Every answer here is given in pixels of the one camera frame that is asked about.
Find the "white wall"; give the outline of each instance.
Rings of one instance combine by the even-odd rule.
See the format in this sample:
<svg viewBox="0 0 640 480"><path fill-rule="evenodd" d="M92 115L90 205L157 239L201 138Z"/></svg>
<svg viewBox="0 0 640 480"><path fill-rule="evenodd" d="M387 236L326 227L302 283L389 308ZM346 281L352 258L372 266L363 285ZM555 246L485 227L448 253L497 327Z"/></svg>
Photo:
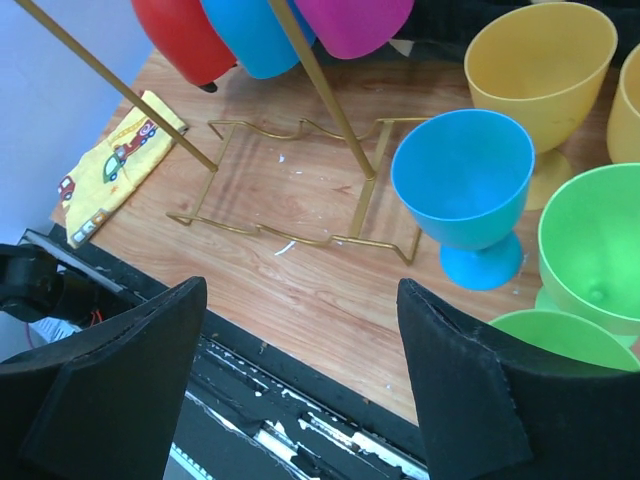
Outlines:
<svg viewBox="0 0 640 480"><path fill-rule="evenodd" d="M37 3L128 84L151 53L129 0ZM0 243L48 231L58 182L121 100L16 3L0 2ZM15 322L0 314L0 359L25 347Z"/></svg>

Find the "cartoon car print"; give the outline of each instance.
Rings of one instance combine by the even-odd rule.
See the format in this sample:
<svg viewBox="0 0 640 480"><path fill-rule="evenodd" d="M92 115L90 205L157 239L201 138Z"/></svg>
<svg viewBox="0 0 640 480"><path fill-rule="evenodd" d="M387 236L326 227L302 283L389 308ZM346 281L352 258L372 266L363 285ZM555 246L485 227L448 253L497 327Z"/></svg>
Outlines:
<svg viewBox="0 0 640 480"><path fill-rule="evenodd" d="M71 179L69 175L65 176L60 184L58 185L58 195L60 195L60 200L69 201L71 200L71 196L73 195L73 191L76 189L75 182Z"/></svg>
<svg viewBox="0 0 640 480"><path fill-rule="evenodd" d="M118 171L125 164L125 160L120 160L117 153L114 153L104 164L104 170L102 172L102 181L104 183L114 182L118 178Z"/></svg>
<svg viewBox="0 0 640 480"><path fill-rule="evenodd" d="M102 180L104 183L114 182L118 178L118 171L127 163L129 156L133 155L147 140L156 134L158 127L152 120L146 122L136 132L135 137L124 145L114 145L113 155L104 164Z"/></svg>
<svg viewBox="0 0 640 480"><path fill-rule="evenodd" d="M80 228L80 230L73 234L71 238L74 243L77 246L80 246L87 238L89 238L89 236L91 236L91 233L94 230L102 225L102 223L107 219L107 216L108 213L105 210L98 210L98 212L93 215L93 217L87 220L87 222Z"/></svg>

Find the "yellow plastic goblet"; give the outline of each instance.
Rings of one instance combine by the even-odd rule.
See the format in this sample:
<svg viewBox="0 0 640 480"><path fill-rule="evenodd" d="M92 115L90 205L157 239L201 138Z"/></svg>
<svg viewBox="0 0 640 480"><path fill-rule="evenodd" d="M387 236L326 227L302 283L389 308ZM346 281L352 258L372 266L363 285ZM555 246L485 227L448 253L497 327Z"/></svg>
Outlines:
<svg viewBox="0 0 640 480"><path fill-rule="evenodd" d="M620 70L607 127L607 147L613 163L640 162L640 45Z"/></svg>
<svg viewBox="0 0 640 480"><path fill-rule="evenodd" d="M618 34L599 10L540 3L513 10L473 39L464 68L476 108L516 120L536 148L527 210L543 208L573 176L557 150L593 107Z"/></svg>

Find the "black metal frame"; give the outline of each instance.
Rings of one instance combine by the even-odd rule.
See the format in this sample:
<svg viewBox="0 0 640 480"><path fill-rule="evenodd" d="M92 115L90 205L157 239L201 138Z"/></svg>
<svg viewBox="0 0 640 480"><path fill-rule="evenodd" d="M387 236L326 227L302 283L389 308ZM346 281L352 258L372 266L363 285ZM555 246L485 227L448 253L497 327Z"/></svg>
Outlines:
<svg viewBox="0 0 640 480"><path fill-rule="evenodd" d="M160 282L94 245L71 249L66 244L66 232L58 225L50 232L49 240L124 287L118 294L130 301L139 303L166 289ZM308 448L308 456L299 453L294 461L300 463L300 470L307 474L315 472L323 475L321 478L341 480L410 478L376 455L349 453L326 438L300 428L299 420L307 418L309 411L346 437L361 432L399 452L409 462L424 464L417 426L266 345L213 312L208 312L205 318L188 392L174 441L216 480L277 480L290 479L292 475L296 478L295 472L274 462L272 454L250 440L265 427L265 420L273 425L279 423L289 440ZM230 420L237 430L230 431L228 425L214 418L207 406Z"/></svg>

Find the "yellow cloth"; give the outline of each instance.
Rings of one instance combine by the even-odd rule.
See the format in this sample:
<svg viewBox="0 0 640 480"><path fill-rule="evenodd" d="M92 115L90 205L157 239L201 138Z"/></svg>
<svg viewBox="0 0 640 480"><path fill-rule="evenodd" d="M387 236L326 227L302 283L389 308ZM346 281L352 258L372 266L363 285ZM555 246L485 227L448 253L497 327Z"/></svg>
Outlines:
<svg viewBox="0 0 640 480"><path fill-rule="evenodd" d="M146 91L142 100L178 131L187 130L156 94ZM85 153L58 186L69 245L78 248L86 242L172 146L173 139L164 130L133 108L107 138Z"/></svg>

